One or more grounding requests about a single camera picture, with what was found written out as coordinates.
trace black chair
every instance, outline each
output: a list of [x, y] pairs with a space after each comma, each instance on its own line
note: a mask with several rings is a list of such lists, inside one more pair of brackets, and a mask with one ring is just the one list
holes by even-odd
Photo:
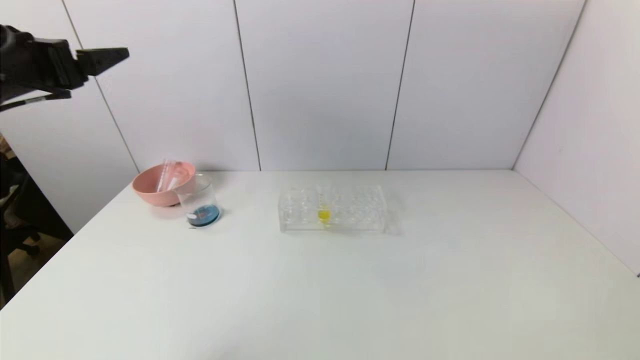
[[[37, 245], [27, 245], [24, 241], [27, 238], [38, 241], [40, 239], [38, 232], [50, 234], [64, 241], [71, 239], [73, 233], [49, 204], [19, 160], [7, 161], [4, 156], [0, 156], [0, 165], [1, 197], [9, 194], [11, 186], [19, 186], [0, 206], [0, 281], [4, 300], [9, 302], [15, 295], [11, 268], [9, 267], [9, 254], [19, 249], [26, 251], [31, 256], [37, 255], [40, 248]], [[15, 214], [32, 225], [15, 229], [6, 228], [4, 213], [12, 204]]]

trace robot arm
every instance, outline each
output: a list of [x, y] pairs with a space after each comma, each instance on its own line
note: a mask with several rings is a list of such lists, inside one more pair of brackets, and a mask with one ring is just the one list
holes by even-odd
[[[126, 47], [76, 51], [66, 40], [34, 38], [30, 33], [0, 25], [0, 111], [35, 101], [68, 99], [71, 91], [129, 57]], [[49, 95], [4, 102], [34, 90]]]

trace blue liquid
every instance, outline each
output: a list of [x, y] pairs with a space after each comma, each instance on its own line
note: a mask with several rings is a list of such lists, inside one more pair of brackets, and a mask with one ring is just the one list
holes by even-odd
[[193, 226], [205, 226], [216, 221], [220, 216], [220, 209], [215, 205], [200, 206], [193, 212], [195, 218], [187, 217], [189, 224]]

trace black cable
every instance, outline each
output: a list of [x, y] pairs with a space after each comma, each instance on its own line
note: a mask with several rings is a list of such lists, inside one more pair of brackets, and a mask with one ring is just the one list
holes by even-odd
[[12, 108], [16, 108], [18, 106], [31, 104], [32, 102], [38, 102], [38, 101], [44, 101], [44, 100], [70, 99], [70, 98], [71, 98], [71, 91], [61, 90], [59, 92], [56, 92], [55, 94], [37, 96], [37, 97], [32, 97], [30, 99], [14, 101], [14, 102], [10, 102], [9, 104], [0, 105], [0, 113], [4, 110], [9, 110]]

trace white wall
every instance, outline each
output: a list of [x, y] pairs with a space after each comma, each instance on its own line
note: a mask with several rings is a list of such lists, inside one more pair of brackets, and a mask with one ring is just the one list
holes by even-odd
[[587, 2], [515, 170], [640, 273], [640, 1]]
[[[79, 49], [62, 2], [3, 1], [0, 8], [0, 24], [39, 38], [67, 39], [71, 49]], [[0, 131], [76, 232], [138, 172], [95, 81], [74, 90], [72, 97], [2, 112]]]
[[384, 169], [413, 1], [236, 3], [262, 169]]
[[129, 48], [99, 81], [140, 170], [258, 170], [233, 0], [65, 2], [85, 48]]
[[388, 168], [511, 168], [583, 0], [416, 0]]

